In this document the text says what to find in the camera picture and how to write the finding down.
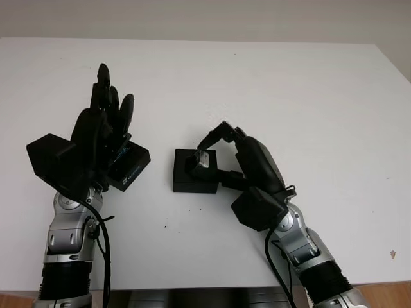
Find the silver robotic arm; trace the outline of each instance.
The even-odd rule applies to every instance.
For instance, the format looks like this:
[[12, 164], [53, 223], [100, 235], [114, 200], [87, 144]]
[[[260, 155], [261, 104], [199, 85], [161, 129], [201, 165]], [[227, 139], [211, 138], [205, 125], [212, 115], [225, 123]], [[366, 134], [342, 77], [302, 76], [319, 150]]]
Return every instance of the silver robotic arm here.
[[[208, 148], [221, 139], [234, 141], [236, 158], [243, 174], [218, 170], [216, 153]], [[189, 153], [187, 151], [193, 154], [185, 158], [185, 163], [181, 162], [184, 153]], [[183, 181], [190, 181], [190, 185], [181, 185]], [[233, 128], [226, 122], [210, 131], [197, 150], [176, 150], [175, 154], [175, 192], [215, 193], [218, 183], [243, 191], [231, 205], [240, 223], [257, 231], [269, 229], [265, 241], [266, 255], [293, 308], [292, 295], [269, 256], [269, 241], [274, 234], [315, 308], [371, 307], [361, 292], [342, 275], [318, 234], [305, 225], [300, 209], [290, 203], [296, 195], [295, 187], [285, 187], [268, 149], [255, 138], [247, 136], [241, 128]]]
[[[99, 212], [103, 198], [90, 188], [86, 202]], [[33, 307], [91, 307], [89, 274], [98, 236], [96, 218], [89, 209], [60, 193], [56, 193], [53, 206], [55, 217], [48, 232], [43, 280]]]
[[371, 308], [352, 288], [319, 235], [309, 229], [300, 209], [288, 202], [288, 213], [274, 234], [315, 303], [314, 308]]
[[120, 106], [109, 69], [101, 64], [90, 107], [78, 116], [70, 140], [49, 133], [27, 145], [35, 174], [58, 191], [36, 308], [91, 307], [95, 240], [105, 261], [103, 308], [109, 304], [110, 243], [107, 219], [99, 214], [101, 194], [110, 185], [125, 191], [150, 162], [148, 150], [130, 141], [133, 109], [132, 94]]

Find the white wall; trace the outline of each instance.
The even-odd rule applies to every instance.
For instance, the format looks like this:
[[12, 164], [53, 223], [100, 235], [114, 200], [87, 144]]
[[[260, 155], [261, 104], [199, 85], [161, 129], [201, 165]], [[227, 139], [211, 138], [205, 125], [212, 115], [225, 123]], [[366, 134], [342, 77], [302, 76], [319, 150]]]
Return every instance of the white wall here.
[[411, 80], [411, 0], [0, 0], [0, 37], [372, 43]]

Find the black cylindrical segment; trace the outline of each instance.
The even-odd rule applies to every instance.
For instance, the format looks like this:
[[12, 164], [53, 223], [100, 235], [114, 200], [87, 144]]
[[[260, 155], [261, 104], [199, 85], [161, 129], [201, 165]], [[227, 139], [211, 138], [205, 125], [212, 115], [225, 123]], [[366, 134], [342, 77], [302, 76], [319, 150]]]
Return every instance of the black cylindrical segment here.
[[58, 300], [87, 295], [92, 262], [45, 263], [39, 300]]
[[309, 268], [303, 271], [299, 278], [314, 304], [353, 288], [335, 261], [327, 261]]

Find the white table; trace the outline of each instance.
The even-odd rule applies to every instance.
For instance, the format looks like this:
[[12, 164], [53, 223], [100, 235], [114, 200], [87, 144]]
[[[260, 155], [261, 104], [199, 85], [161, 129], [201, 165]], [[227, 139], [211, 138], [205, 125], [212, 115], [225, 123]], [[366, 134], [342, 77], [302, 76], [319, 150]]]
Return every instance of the white table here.
[[[100, 62], [134, 93], [132, 140], [152, 158], [127, 192], [104, 195], [113, 289], [278, 285], [264, 234], [230, 208], [239, 192], [172, 192], [174, 149], [223, 119], [271, 151], [352, 283], [411, 279], [411, 84], [375, 46], [2, 38], [0, 290], [38, 289], [53, 219], [25, 145], [69, 138]], [[238, 170], [232, 144], [214, 148]], [[102, 288], [98, 252], [93, 268]]]

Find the cable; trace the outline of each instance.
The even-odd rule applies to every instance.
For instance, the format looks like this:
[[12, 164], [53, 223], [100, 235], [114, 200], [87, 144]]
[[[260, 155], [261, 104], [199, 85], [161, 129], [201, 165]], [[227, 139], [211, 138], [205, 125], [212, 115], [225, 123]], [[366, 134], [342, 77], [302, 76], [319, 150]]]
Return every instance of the cable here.
[[271, 241], [271, 243], [277, 247], [279, 249], [279, 251], [281, 252], [281, 256], [283, 257], [283, 259], [285, 259], [285, 261], [287, 261], [287, 265], [288, 265], [288, 279], [290, 281], [290, 294], [291, 297], [293, 298], [293, 278], [292, 278], [292, 274], [291, 274], [291, 264], [290, 264], [290, 260], [287, 257], [287, 254], [285, 254], [285, 251], [278, 245], [275, 243], [276, 241]]
[[[103, 221], [106, 222], [106, 221], [108, 221], [108, 220], [112, 220], [114, 217], [115, 217], [115, 216], [109, 216], [109, 217], [103, 219]], [[102, 254], [102, 255], [105, 255], [105, 251], [104, 251], [104, 249], [103, 249], [103, 247], [101, 246], [101, 243], [100, 243], [100, 225], [97, 225], [96, 227], [97, 227], [97, 228], [96, 228], [96, 230], [94, 231], [95, 234], [96, 234], [96, 237], [93, 237], [93, 238], [96, 239], [97, 245], [98, 245], [98, 249], [100, 249], [101, 254]]]
[[87, 208], [90, 212], [92, 212], [94, 217], [96, 217], [96, 219], [99, 223], [99, 226], [101, 227], [101, 230], [103, 231], [105, 252], [103, 251], [103, 248], [101, 247], [101, 244], [99, 244], [99, 248], [100, 248], [101, 253], [103, 254], [103, 257], [104, 257], [103, 308], [107, 308], [107, 306], [109, 305], [110, 291], [111, 291], [111, 283], [110, 283], [111, 258], [110, 258], [109, 233], [107, 232], [107, 228], [105, 226], [104, 219], [100, 216], [99, 212], [92, 205], [89, 205], [87, 202], [84, 202], [82, 200], [79, 200], [78, 202], [81, 205], [83, 205], [85, 208]]
[[294, 299], [290, 292], [287, 289], [287, 286], [284, 283], [284, 280], [281, 278], [280, 273], [278, 272], [277, 268], [275, 267], [274, 263], [272, 262], [270, 252], [268, 251], [268, 244], [270, 242], [270, 237], [274, 233], [274, 227], [270, 228], [270, 230], [267, 233], [267, 236], [265, 237], [264, 241], [264, 251], [265, 251], [265, 256], [267, 257], [268, 263], [270, 263], [271, 269], [274, 272], [275, 277], [277, 278], [278, 282], [280, 283], [281, 287], [283, 288], [285, 295], [287, 296], [288, 302], [291, 305], [291, 308], [297, 308], [297, 306], [294, 303]]

